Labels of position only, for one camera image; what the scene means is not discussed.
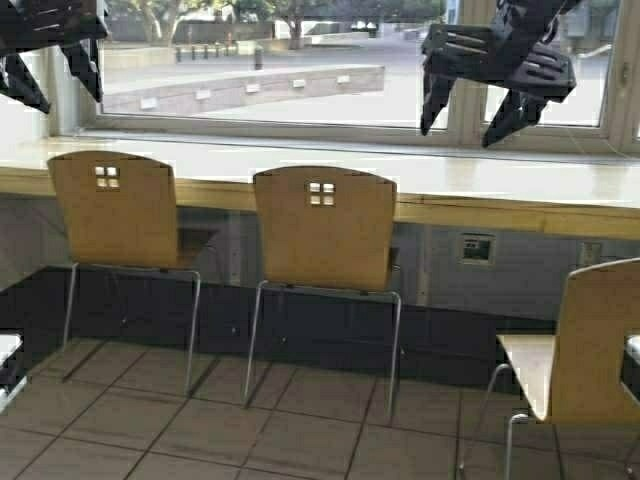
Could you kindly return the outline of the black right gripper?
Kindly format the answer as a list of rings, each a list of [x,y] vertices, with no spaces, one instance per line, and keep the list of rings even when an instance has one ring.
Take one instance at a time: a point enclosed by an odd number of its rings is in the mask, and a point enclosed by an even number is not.
[[[576,87],[572,61],[549,44],[558,32],[559,17],[578,5],[577,1],[498,1],[488,25],[431,26],[422,44],[421,134],[428,134],[448,105],[458,79],[509,90],[484,133],[484,148],[537,125],[546,100],[562,102]]]

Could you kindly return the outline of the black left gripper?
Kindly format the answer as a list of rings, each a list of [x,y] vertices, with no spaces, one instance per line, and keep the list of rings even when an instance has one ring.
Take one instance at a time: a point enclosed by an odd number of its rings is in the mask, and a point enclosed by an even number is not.
[[[62,46],[71,75],[101,103],[97,40],[109,34],[108,15],[104,1],[2,1],[1,94],[48,114],[50,103],[17,54]],[[89,49],[83,40],[88,40]]]

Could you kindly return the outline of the white robot base right corner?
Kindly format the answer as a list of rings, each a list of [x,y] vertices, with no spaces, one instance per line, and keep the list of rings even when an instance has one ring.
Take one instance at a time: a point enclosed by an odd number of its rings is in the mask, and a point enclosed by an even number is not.
[[[639,335],[625,340],[620,379],[631,398],[639,403]]]

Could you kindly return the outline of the white robot base left corner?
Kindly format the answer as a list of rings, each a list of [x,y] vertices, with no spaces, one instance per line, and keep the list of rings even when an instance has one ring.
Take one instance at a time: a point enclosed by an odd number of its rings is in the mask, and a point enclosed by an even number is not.
[[[1,334],[1,412],[28,383],[23,363],[24,341],[18,333]]]

